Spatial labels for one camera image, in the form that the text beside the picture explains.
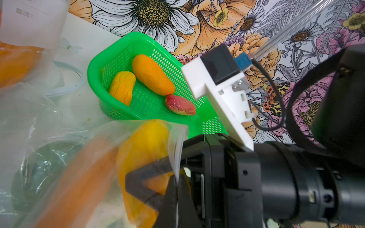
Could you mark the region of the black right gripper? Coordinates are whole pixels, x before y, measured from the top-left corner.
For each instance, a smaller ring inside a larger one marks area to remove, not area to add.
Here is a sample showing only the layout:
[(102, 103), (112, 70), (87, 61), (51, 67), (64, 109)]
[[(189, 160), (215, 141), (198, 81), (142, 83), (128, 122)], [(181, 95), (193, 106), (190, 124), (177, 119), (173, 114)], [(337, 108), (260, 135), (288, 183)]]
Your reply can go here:
[(200, 228), (201, 222), (261, 228), (268, 219), (286, 228), (307, 221), (365, 223), (365, 170), (344, 159), (280, 142), (250, 150), (225, 134), (196, 136), (182, 150), (192, 197), (184, 175), (172, 176), (154, 228)]

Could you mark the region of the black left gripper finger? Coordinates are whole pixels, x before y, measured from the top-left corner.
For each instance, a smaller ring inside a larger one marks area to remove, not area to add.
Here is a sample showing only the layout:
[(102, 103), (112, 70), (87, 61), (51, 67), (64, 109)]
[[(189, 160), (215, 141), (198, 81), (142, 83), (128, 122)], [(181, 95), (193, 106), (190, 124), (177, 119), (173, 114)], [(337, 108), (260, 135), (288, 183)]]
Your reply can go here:
[(134, 198), (158, 211), (173, 175), (169, 157), (164, 157), (129, 172), (125, 176), (125, 190)]

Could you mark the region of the clear zip-top bag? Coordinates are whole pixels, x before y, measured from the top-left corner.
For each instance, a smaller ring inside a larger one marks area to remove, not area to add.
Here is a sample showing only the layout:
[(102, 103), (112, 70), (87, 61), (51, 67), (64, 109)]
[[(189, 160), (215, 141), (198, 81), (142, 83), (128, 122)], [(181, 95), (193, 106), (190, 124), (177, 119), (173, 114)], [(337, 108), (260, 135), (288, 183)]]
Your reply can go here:
[(69, 5), (70, 1), (1, 1), (1, 43), (44, 49), (42, 59), (25, 79), (53, 60)]
[(112, 121), (29, 153), (11, 185), (16, 228), (151, 228), (186, 125)]

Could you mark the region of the orange mango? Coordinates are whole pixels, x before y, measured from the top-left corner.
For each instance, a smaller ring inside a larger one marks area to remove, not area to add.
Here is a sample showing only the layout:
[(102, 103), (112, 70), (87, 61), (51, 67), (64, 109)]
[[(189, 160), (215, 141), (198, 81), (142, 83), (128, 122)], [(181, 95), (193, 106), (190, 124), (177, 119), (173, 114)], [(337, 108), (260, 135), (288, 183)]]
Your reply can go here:
[(22, 81), (42, 59), (44, 49), (1, 43), (1, 87)]
[(132, 61), (132, 70), (137, 79), (157, 95), (167, 96), (175, 93), (174, 83), (150, 57), (135, 56)]
[(37, 228), (84, 228), (115, 177), (117, 147), (96, 137), (72, 159)]
[(159, 119), (131, 122), (131, 126), (135, 124), (138, 127), (118, 149), (117, 175), (128, 221), (137, 228), (151, 228), (156, 222), (158, 211), (126, 192), (125, 176), (166, 156), (170, 159), (174, 173), (172, 176), (185, 174), (177, 160), (181, 157), (183, 143), (188, 138), (188, 126)]

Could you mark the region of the red mango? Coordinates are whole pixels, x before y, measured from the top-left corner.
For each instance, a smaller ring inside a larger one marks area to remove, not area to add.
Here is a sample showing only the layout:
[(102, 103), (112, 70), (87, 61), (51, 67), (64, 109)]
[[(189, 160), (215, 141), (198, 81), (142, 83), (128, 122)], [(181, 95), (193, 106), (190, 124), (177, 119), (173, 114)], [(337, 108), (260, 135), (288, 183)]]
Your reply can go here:
[(196, 108), (189, 100), (175, 95), (168, 95), (165, 99), (166, 107), (175, 114), (183, 116), (196, 115)]

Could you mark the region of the yellow wrinkled mango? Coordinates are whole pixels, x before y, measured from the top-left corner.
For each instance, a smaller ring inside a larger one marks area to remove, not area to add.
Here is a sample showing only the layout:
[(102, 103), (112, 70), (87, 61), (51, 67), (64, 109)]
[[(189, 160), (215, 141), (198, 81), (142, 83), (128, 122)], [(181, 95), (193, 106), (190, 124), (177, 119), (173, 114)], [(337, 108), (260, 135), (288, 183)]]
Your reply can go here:
[(136, 76), (133, 73), (129, 71), (121, 71), (114, 77), (109, 89), (109, 94), (119, 102), (130, 106), (135, 83)]

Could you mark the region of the pile of clear zip bags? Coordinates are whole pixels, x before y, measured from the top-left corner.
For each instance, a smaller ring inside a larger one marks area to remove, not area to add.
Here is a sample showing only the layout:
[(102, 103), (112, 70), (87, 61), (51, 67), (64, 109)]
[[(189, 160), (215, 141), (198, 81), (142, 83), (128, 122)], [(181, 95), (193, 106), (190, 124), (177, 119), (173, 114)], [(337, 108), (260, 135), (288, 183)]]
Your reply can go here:
[(1, 89), (1, 227), (20, 227), (47, 199), (87, 137), (31, 85)]

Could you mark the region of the orange mango in basket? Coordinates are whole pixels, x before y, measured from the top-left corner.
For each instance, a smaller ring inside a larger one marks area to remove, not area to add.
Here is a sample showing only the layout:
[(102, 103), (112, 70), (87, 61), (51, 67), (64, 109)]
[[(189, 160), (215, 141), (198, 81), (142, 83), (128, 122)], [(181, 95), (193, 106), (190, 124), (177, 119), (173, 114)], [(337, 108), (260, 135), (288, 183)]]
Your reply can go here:
[(174, 83), (150, 57), (135, 56), (132, 61), (132, 70), (137, 79), (157, 95), (167, 96), (175, 93)]

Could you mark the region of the green plastic basket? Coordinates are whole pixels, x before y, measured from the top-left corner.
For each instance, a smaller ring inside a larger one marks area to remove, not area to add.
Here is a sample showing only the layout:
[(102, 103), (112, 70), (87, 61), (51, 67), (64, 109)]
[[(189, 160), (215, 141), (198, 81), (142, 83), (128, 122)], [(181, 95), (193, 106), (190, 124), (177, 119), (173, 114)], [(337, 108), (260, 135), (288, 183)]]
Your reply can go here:
[[(153, 59), (174, 83), (175, 95), (184, 97), (196, 107), (196, 115), (182, 116), (167, 109), (165, 98), (152, 92), (140, 81), (136, 81), (129, 106), (117, 101), (109, 94), (109, 88), (117, 73), (132, 71), (132, 60), (137, 55)], [(181, 67), (183, 65), (157, 41), (140, 33), (132, 32), (96, 55), (87, 69), (87, 80), (92, 91), (99, 98), (104, 114), (115, 120), (161, 119), (188, 126), (188, 137), (200, 134), (226, 133), (207, 97), (195, 100)]]

